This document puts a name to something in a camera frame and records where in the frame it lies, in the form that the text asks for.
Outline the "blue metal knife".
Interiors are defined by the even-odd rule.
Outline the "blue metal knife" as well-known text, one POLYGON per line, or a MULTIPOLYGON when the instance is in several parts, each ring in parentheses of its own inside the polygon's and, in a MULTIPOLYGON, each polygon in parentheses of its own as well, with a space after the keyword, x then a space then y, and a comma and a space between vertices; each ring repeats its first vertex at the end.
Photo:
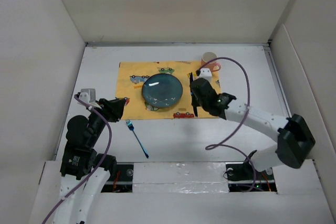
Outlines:
POLYGON ((190 79, 190 93, 191 93, 191 98, 192 98, 193 112, 194 112, 194 116, 197 118, 197 117, 198 117, 198 111, 197 111, 197 105, 198 105, 198 103, 197 103, 197 101, 196 101, 196 97, 195 97, 195 95, 194 95, 194 93, 193 93, 193 90, 192 90, 192 88, 191 88, 191 84, 192 84, 192 82, 194 81, 193 73, 192 73, 192 72, 190 72, 190 77, 189 77, 189 79, 190 79))

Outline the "pink ceramic mug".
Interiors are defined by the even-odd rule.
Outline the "pink ceramic mug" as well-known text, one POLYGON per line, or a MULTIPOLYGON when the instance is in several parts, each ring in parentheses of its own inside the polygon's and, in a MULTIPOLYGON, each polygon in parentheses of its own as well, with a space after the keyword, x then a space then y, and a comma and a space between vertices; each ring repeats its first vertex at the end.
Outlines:
POLYGON ((217 62, 217 55, 213 52, 206 52, 202 55, 201 67, 208 68, 211 72, 218 72, 221 69, 217 62))

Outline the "dark teal ceramic plate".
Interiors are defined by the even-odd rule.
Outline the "dark teal ceramic plate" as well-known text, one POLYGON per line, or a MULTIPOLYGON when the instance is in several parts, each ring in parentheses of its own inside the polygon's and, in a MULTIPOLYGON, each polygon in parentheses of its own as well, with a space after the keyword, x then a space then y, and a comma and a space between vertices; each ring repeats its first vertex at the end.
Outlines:
POLYGON ((183 86, 177 77, 158 73, 147 79, 142 86, 141 94, 148 105, 165 109, 179 102, 183 95, 183 86))

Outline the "blue metal fork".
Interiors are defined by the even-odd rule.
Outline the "blue metal fork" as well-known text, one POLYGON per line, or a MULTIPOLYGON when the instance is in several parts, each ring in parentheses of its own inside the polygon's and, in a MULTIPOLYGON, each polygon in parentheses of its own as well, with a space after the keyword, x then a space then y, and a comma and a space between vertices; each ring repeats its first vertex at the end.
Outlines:
POLYGON ((132 124, 132 122, 130 120, 126 120, 126 125, 128 127, 128 129, 133 133, 133 135, 135 136, 138 144, 140 145, 144 155, 146 158, 149 158, 148 152, 147 150, 144 148, 144 146, 142 145, 141 141, 139 140, 138 136, 136 135, 135 131, 134 131, 134 125, 132 124))

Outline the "yellow vehicle print cloth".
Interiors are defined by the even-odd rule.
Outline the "yellow vehicle print cloth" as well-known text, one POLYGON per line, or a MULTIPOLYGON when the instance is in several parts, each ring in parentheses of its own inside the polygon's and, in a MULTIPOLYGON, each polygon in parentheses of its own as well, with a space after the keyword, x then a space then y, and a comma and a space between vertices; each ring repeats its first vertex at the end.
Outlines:
POLYGON ((191 105, 190 73, 197 78, 196 70, 201 66, 199 61, 154 61, 154 62, 121 62, 116 87, 116 97, 126 99, 123 120, 154 119, 192 119, 195 113, 191 105), (159 108, 150 105, 142 96, 142 86, 147 79, 158 73, 166 73, 176 77, 182 84, 183 94, 176 105, 170 108, 159 108))

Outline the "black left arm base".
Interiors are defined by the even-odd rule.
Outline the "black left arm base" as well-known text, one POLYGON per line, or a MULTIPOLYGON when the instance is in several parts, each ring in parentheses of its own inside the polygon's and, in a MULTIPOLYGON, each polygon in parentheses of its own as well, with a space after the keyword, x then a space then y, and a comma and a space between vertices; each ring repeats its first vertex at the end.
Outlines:
POLYGON ((117 163, 116 172, 107 180, 102 193, 131 193, 133 191, 133 163, 117 163))

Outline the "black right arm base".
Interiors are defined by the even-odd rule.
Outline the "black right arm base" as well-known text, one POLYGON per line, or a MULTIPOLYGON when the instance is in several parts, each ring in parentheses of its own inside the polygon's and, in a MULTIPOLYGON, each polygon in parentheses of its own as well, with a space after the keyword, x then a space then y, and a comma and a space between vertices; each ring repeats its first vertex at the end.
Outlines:
POLYGON ((264 151, 252 151, 242 162, 226 163, 223 177, 229 181, 229 191, 270 191, 276 192, 272 161, 264 151))

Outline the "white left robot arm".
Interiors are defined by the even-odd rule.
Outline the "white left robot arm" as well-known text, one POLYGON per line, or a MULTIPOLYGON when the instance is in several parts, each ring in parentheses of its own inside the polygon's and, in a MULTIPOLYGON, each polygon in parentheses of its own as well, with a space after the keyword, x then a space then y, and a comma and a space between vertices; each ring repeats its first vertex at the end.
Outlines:
POLYGON ((112 142, 110 124, 119 122, 124 111, 125 99, 90 101, 78 93, 75 99, 90 115, 77 115, 67 124, 64 154, 61 162, 59 202, 50 211, 53 223, 87 223, 91 206, 105 183, 118 175, 117 160, 107 151, 98 153, 94 146, 102 131, 107 128, 112 142))

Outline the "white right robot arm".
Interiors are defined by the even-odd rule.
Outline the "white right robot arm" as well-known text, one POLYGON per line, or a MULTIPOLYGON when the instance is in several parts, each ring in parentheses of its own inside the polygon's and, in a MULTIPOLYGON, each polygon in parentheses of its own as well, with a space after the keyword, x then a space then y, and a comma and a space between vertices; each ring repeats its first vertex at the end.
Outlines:
POLYGON ((280 165, 299 169, 316 144, 306 121, 300 115, 285 117, 257 110, 231 94, 216 93, 204 78, 191 82, 190 88, 196 104, 210 115, 242 123, 276 143, 252 154, 251 161, 243 165, 243 173, 247 178, 254 179, 262 171, 280 165))

